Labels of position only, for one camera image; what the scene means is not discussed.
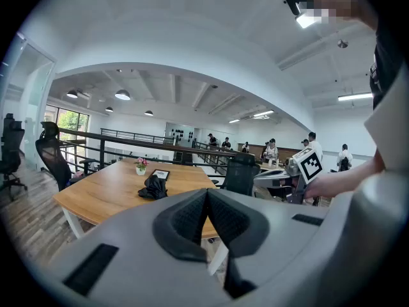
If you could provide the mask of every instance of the ceiling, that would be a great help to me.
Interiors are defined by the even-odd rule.
[[[130,102],[114,97],[121,89],[129,92]],[[84,98],[82,95],[77,99],[67,97],[69,90],[85,93],[90,98]],[[121,69],[120,72],[106,70],[61,77],[52,82],[49,95],[100,112],[113,105],[116,105],[119,108],[117,111],[120,112],[121,106],[124,106],[122,104],[138,101],[165,102],[216,115],[223,121],[266,110],[263,100],[250,93],[233,92],[222,86],[214,88],[211,83],[185,76],[130,68]]]
[[[201,17],[223,27],[227,33],[246,39],[265,51],[271,60],[301,87],[315,110],[348,109],[372,104],[370,99],[338,102],[339,95],[369,92],[368,70],[373,62],[374,33],[357,21],[326,20],[302,29],[284,0],[59,0],[66,8],[54,8],[55,22],[65,35],[79,35],[78,28],[107,19],[119,19],[132,12],[169,10],[191,17]],[[348,41],[341,49],[337,41]],[[176,93],[173,93],[173,81]],[[55,80],[50,95],[61,98],[76,87],[93,94],[90,107],[101,110],[119,88],[127,88],[135,100],[153,99],[181,104],[209,113],[225,98],[237,92],[219,87],[199,92],[206,83],[187,77],[173,77],[156,72],[124,69],[72,75]],[[77,99],[78,104],[88,104]],[[246,111],[265,109],[263,100],[241,95],[217,111],[227,120],[243,116]]]

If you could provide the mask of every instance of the white shirt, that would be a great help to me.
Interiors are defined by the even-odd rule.
[[[314,141],[311,141],[308,144],[308,146],[311,147],[312,149],[315,149],[318,159],[322,161],[322,147],[320,143],[317,140],[314,140]]]
[[[277,149],[277,147],[275,146],[274,148],[272,148],[270,145],[267,146],[265,155],[267,159],[273,159],[276,160],[277,156],[279,154],[279,150]]]
[[[341,169],[341,161],[344,158],[348,158],[348,162],[349,162],[349,167],[352,167],[352,155],[349,153],[349,151],[347,151],[347,149],[341,151],[338,154],[338,159],[337,159],[337,166],[338,166],[338,171]]]

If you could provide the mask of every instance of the chair backrest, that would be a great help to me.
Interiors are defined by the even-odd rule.
[[[14,120],[8,123],[7,130],[4,131],[3,141],[3,162],[8,165],[10,172],[18,170],[20,159],[20,144],[24,137],[24,130],[19,128],[21,122],[15,122]]]
[[[36,149],[52,176],[57,180],[58,190],[61,191],[71,179],[71,170],[59,148],[57,135],[59,129],[53,122],[41,122],[44,131],[36,141]]]
[[[253,178],[260,172],[254,156],[248,153],[238,153],[228,160],[228,171],[223,188],[247,196],[252,195]]]

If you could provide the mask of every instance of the black bag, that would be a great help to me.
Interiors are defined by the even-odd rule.
[[[165,188],[165,180],[156,175],[151,175],[145,181],[146,187],[139,190],[139,196],[146,199],[162,199],[167,197],[167,190]]]
[[[350,162],[348,160],[347,157],[345,157],[342,161],[341,161],[341,167],[339,169],[339,171],[348,171],[350,168]]]

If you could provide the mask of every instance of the table top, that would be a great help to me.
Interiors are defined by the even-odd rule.
[[[202,188],[216,188],[200,167],[150,161],[145,175],[137,175],[135,159],[126,158],[70,185],[55,194],[54,199],[79,218],[99,224],[118,212],[153,202],[138,196],[138,190],[145,187],[145,180],[155,169],[170,171],[166,181],[168,196]],[[217,236],[207,219],[202,238]]]
[[[276,169],[276,170],[284,170],[284,168],[283,167],[268,167],[268,163],[267,162],[264,162],[262,165],[260,165],[260,169],[262,169],[262,170],[264,170],[264,171],[272,171],[273,169]]]

